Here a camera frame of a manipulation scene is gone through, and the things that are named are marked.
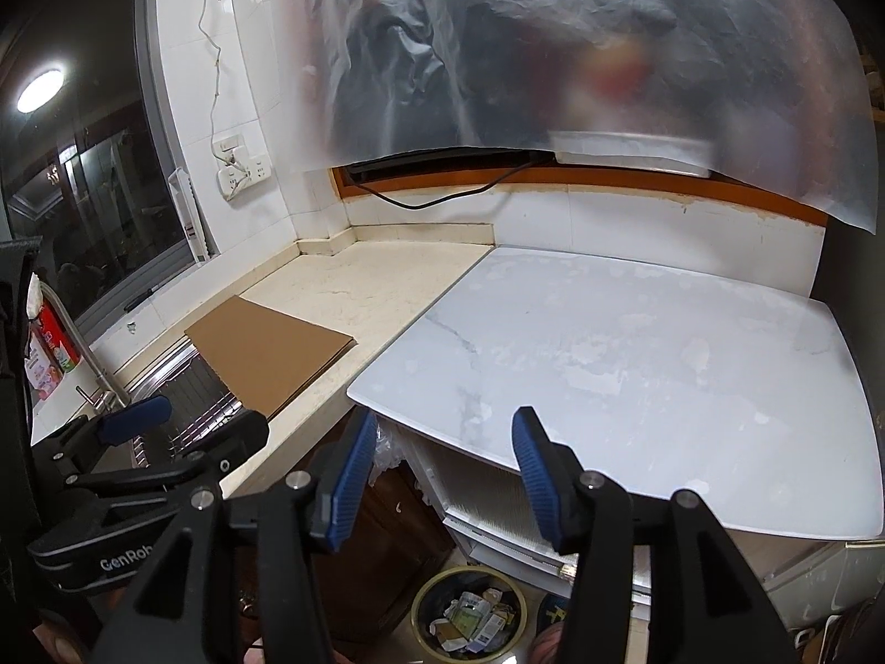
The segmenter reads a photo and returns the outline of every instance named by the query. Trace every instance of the blue gripper pad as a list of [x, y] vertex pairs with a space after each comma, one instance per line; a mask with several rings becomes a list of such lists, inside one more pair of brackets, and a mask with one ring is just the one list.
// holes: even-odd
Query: blue gripper pad
[[311, 537], [328, 552], [338, 552], [353, 531], [372, 468], [377, 432], [375, 413], [366, 407], [357, 407], [322, 473]]
[[563, 539], [560, 523], [559, 493], [556, 491], [556, 483], [550, 472], [549, 462], [539, 449], [546, 442], [550, 446], [550, 440], [544, 433], [541, 421], [531, 407], [520, 407], [513, 415], [513, 427], [511, 430], [513, 441], [513, 453], [519, 462], [519, 476], [522, 477], [525, 493], [532, 505], [534, 518], [538, 523], [541, 536], [559, 548]]
[[116, 447], [139, 434], [166, 424], [171, 417], [171, 403], [163, 395], [154, 395], [121, 409], [105, 414], [98, 427], [98, 441]]

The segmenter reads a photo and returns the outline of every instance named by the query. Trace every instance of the beige countertop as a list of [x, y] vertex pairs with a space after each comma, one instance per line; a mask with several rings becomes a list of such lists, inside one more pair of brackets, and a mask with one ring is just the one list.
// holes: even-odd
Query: beige countertop
[[357, 343], [271, 419], [264, 449], [221, 481], [225, 496], [264, 490], [286, 474], [351, 408], [346, 390], [353, 378], [488, 250], [360, 241], [334, 257], [297, 257], [241, 294]]

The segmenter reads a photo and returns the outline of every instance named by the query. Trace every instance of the window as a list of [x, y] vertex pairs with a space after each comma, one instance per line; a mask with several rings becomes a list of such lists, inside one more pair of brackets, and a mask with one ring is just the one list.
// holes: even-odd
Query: window
[[43, 237], [37, 272], [89, 339], [193, 263], [145, 111], [136, 1], [41, 0], [0, 49], [0, 235]]

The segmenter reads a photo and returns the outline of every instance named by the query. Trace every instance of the faucet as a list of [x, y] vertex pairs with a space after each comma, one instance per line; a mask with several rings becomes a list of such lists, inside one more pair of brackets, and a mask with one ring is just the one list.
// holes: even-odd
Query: faucet
[[93, 374], [96, 375], [96, 379], [101, 385], [101, 390], [96, 399], [92, 399], [92, 397], [83, 391], [83, 388], [78, 385], [77, 391], [80, 393], [80, 396], [82, 396], [83, 399], [86, 400], [86, 403], [96, 411], [96, 415], [109, 412], [116, 408], [117, 403], [121, 408], [128, 406], [132, 401], [131, 396], [129, 396], [129, 393], [125, 388], [121, 387], [116, 378], [107, 372], [101, 362], [99, 362], [96, 353], [92, 351], [91, 347], [86, 342], [86, 339], [83, 337], [82, 332], [77, 328], [77, 325], [74, 324], [71, 314], [61, 301], [59, 295], [56, 294], [56, 291], [44, 281], [40, 282], [40, 290], [43, 293], [43, 298], [49, 301], [56, 315], [59, 315], [62, 328], [65, 329], [67, 335], [72, 339], [74, 346], [77, 347], [77, 350], [81, 353], [86, 364], [90, 367]]

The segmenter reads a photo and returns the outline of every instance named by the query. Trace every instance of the ceiling light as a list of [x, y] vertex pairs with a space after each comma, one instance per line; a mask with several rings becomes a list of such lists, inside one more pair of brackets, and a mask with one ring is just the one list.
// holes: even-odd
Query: ceiling light
[[17, 105], [19, 112], [33, 112], [37, 108], [42, 107], [59, 93], [64, 83], [65, 75], [62, 74], [61, 70], [44, 72], [25, 87], [24, 92], [21, 92]]

